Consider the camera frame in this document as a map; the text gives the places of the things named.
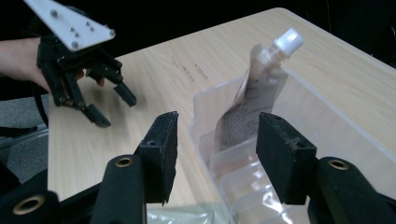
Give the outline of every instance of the table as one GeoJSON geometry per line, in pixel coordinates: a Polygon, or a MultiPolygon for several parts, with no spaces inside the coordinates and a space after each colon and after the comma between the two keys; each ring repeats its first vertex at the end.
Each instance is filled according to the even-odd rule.
{"type": "Polygon", "coordinates": [[[49,189],[64,200],[99,183],[109,160],[134,153],[157,116],[177,111],[177,176],[165,206],[219,202],[189,138],[192,99],[242,76],[251,48],[269,46],[290,27],[305,43],[283,66],[396,156],[396,70],[290,11],[273,8],[119,57],[124,82],[137,98],[134,107],[121,100],[110,82],[100,88],[90,78],[81,79],[86,103],[111,121],[106,129],[50,99],[49,189]]]}

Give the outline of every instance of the human hand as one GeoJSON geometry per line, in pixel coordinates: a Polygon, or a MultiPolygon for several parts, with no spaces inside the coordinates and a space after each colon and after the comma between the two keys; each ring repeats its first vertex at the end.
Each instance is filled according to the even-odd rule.
{"type": "MultiPolygon", "coordinates": [[[[50,92],[47,80],[36,65],[39,43],[39,37],[0,41],[0,77],[33,81],[50,92]]],[[[76,74],[76,79],[82,77],[84,71],[81,69],[76,74]]],[[[100,79],[97,84],[104,86],[105,80],[100,79]]]]}

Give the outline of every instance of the transparent plastic bin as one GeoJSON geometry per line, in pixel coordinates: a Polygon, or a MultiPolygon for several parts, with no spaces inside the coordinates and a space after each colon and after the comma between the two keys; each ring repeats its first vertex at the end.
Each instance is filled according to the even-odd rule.
{"type": "MultiPolygon", "coordinates": [[[[289,74],[273,114],[287,120],[317,148],[317,158],[333,156],[356,165],[375,190],[396,199],[396,158],[297,74],[289,74]]],[[[230,223],[309,223],[307,206],[280,203],[256,154],[256,136],[215,150],[217,121],[233,103],[243,78],[194,97],[190,137],[229,212],[230,223]]]]}

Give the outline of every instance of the light wood surface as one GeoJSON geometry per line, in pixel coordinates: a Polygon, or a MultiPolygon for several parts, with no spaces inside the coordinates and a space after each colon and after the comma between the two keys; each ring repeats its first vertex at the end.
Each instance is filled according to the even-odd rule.
{"type": "Polygon", "coordinates": [[[242,76],[251,48],[258,43],[269,46],[290,27],[305,42],[283,66],[395,157],[396,70],[286,9],[274,8],[119,57],[124,82],[137,98],[133,107],[109,81],[99,88],[93,79],[81,79],[86,103],[95,104],[111,121],[108,128],[51,102],[49,189],[64,200],[99,183],[109,160],[134,153],[157,116],[177,111],[177,176],[166,206],[219,202],[189,138],[192,99],[199,91],[242,76]]]}

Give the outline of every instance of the white cap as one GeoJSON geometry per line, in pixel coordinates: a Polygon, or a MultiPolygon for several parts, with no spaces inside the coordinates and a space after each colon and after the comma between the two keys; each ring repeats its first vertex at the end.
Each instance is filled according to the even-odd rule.
{"type": "Polygon", "coordinates": [[[277,45],[288,58],[303,43],[303,38],[292,28],[290,28],[285,34],[274,41],[274,44],[277,45]]]}

